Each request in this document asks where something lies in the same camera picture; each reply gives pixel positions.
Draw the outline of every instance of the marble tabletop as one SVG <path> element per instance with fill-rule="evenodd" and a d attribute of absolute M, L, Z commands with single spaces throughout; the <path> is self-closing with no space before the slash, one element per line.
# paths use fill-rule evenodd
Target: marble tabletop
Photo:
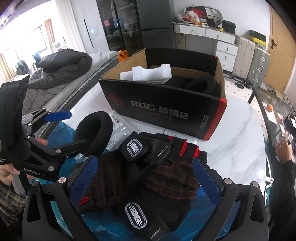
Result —
<path fill-rule="evenodd" d="M 265 144 L 258 114 L 243 100 L 226 94 L 225 113 L 209 141 L 200 140 L 162 127 L 124 117 L 136 131 L 164 133 L 187 139 L 208 153 L 208 165 L 222 178 L 231 178 L 237 184 L 249 185 L 257 181 L 262 193 L 265 187 Z M 100 83 L 96 84 L 71 110 L 73 116 L 63 122 L 76 129 L 80 121 L 95 111 L 110 113 Z"/>

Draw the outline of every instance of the gray blanket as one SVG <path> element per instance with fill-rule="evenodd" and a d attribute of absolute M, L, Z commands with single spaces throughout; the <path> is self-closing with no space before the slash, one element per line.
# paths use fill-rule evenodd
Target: gray blanket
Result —
<path fill-rule="evenodd" d="M 87 73 L 92 58 L 83 52 L 63 49 L 39 62 L 41 68 L 30 77 L 22 114 L 42 108 L 70 82 Z"/>

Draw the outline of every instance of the gray refrigerator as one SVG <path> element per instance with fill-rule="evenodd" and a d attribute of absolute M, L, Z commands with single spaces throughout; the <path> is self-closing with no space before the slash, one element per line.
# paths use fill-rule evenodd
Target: gray refrigerator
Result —
<path fill-rule="evenodd" d="M 139 26 L 146 48 L 175 48 L 173 0 L 136 0 Z"/>

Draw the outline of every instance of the black glove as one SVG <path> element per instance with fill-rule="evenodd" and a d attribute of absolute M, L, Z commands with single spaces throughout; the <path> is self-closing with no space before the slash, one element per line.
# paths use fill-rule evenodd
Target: black glove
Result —
<path fill-rule="evenodd" d="M 145 240 L 158 241 L 175 231 L 190 210 L 199 188 L 192 160 L 199 156 L 206 163 L 207 153 L 183 139 L 153 136 L 172 140 L 173 148 L 117 209 L 130 230 Z"/>
<path fill-rule="evenodd" d="M 119 204 L 146 172 L 170 152 L 171 143 L 163 136 L 133 132 L 119 149 L 101 155 L 98 170 L 78 205 L 78 211 L 86 213 Z"/>

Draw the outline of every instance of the glove logo patch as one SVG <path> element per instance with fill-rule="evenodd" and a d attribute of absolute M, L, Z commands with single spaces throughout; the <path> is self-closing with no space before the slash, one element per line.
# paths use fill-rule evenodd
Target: glove logo patch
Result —
<path fill-rule="evenodd" d="M 143 145 L 137 139 L 133 139 L 129 141 L 128 144 L 126 145 L 126 149 L 128 150 L 128 152 L 132 157 L 138 155 L 138 153 L 141 152 L 142 148 L 143 148 Z"/>
<path fill-rule="evenodd" d="M 147 219 L 137 203 L 128 203 L 125 207 L 125 212 L 135 229 L 142 229 L 147 225 Z"/>

